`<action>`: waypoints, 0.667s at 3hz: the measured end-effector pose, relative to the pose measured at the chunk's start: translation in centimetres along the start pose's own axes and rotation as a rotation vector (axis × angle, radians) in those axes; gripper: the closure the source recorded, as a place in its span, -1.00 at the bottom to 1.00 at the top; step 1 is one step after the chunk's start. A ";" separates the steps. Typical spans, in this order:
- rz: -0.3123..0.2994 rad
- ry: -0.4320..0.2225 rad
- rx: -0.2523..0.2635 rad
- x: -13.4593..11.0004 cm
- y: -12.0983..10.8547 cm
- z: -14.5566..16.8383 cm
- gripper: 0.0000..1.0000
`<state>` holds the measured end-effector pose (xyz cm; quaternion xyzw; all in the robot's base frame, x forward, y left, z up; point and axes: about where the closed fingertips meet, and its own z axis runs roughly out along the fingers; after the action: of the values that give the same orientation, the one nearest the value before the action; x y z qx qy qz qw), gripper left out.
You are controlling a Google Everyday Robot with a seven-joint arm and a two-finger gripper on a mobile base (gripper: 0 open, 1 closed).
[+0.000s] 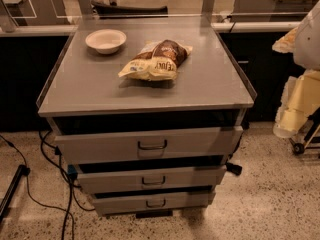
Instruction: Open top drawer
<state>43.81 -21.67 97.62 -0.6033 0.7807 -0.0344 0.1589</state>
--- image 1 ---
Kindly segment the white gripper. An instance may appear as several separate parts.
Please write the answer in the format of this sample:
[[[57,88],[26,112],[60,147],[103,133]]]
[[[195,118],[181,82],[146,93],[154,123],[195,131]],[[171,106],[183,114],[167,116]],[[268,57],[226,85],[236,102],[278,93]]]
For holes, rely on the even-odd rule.
[[[295,49],[297,27],[278,39],[272,50],[292,53]],[[320,71],[306,70],[298,78],[290,77],[281,96],[273,133],[279,138],[291,138],[306,123],[307,117],[320,107]]]

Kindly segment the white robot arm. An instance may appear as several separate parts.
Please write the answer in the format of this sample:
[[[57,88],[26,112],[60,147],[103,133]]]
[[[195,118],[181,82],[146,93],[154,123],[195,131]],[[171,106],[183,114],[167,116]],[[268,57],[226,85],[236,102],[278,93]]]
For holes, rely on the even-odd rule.
[[[301,76],[290,77],[285,84],[273,127],[277,137],[291,138],[320,107],[320,1],[272,49],[292,53],[294,63],[305,69]]]

